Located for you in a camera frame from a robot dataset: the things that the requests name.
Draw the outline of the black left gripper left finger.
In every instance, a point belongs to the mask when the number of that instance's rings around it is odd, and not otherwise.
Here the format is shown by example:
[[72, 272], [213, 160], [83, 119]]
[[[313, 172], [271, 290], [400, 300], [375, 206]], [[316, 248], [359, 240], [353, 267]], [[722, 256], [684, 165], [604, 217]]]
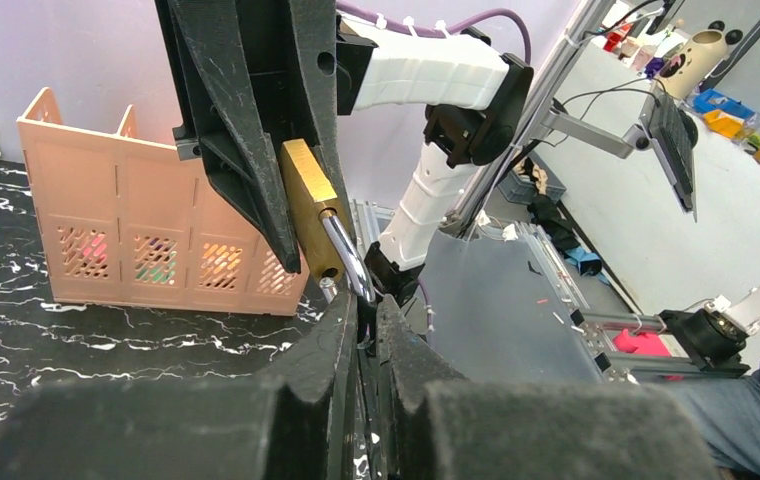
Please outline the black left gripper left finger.
[[350, 479], [357, 299], [235, 379], [58, 383], [0, 434], [0, 479]]

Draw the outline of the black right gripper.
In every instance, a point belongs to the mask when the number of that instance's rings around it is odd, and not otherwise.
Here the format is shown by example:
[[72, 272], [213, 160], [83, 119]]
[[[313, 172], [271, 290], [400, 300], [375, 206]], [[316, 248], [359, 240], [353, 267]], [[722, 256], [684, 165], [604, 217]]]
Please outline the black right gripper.
[[332, 1], [250, 1], [247, 60], [234, 1], [156, 0], [181, 113], [182, 161], [201, 158], [213, 189], [289, 273], [301, 256], [277, 160], [303, 139], [345, 196], [337, 148]]

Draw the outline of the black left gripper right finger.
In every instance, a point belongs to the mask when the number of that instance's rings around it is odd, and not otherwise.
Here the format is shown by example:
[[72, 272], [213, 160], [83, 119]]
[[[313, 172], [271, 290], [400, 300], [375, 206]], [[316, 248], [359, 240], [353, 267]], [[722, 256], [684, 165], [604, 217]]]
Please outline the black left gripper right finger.
[[714, 479], [685, 412], [655, 387], [476, 382], [377, 307], [381, 445], [395, 479]]

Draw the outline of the monitor on arm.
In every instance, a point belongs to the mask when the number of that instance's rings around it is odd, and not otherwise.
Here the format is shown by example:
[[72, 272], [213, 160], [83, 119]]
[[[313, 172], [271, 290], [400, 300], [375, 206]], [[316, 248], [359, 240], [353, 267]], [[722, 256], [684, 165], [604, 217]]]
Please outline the monitor on arm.
[[543, 135], [554, 131], [625, 159], [635, 151], [652, 151], [670, 184], [681, 210], [695, 216], [696, 188], [693, 150], [698, 132], [694, 121], [660, 87], [646, 92], [637, 120], [621, 136], [568, 113], [554, 102], [539, 124]]

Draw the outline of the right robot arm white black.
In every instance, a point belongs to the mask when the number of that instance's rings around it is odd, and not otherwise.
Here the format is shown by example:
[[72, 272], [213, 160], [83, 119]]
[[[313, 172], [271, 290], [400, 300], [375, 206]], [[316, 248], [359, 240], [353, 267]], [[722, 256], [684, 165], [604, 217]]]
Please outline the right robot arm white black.
[[510, 145], [532, 85], [525, 58], [500, 53], [475, 19], [445, 27], [387, 20], [343, 1], [159, 1], [182, 122], [182, 159], [253, 225], [289, 273], [343, 273], [326, 236], [345, 193], [336, 120], [419, 104], [418, 167], [368, 249], [366, 293], [414, 295], [449, 203]]

